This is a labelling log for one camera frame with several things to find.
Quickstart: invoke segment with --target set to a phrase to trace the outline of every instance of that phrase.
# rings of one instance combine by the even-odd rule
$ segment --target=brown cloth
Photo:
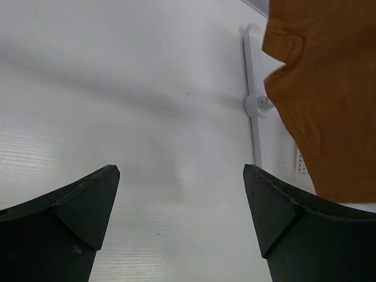
[[[376,0],[271,0],[263,51],[317,195],[376,202]]]

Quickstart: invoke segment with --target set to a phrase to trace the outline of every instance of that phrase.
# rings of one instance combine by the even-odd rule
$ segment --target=white table
[[[106,165],[121,173],[91,281],[270,281],[239,0],[3,0],[0,208]]]

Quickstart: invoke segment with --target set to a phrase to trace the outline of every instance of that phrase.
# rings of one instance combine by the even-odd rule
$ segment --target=white bracket
[[[249,93],[244,106],[252,123],[255,164],[262,167],[258,121],[259,118],[265,118],[274,105],[266,96],[264,88],[265,73],[262,62],[260,27],[253,23],[249,24],[243,37]]]

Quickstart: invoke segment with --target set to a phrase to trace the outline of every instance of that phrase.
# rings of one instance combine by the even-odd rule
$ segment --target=brown towel
[[[265,80],[317,195],[376,202],[376,1],[271,0]]]

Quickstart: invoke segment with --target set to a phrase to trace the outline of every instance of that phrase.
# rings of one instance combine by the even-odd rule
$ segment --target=folded cloth
[[[264,82],[318,196],[376,202],[376,1],[270,0]]]

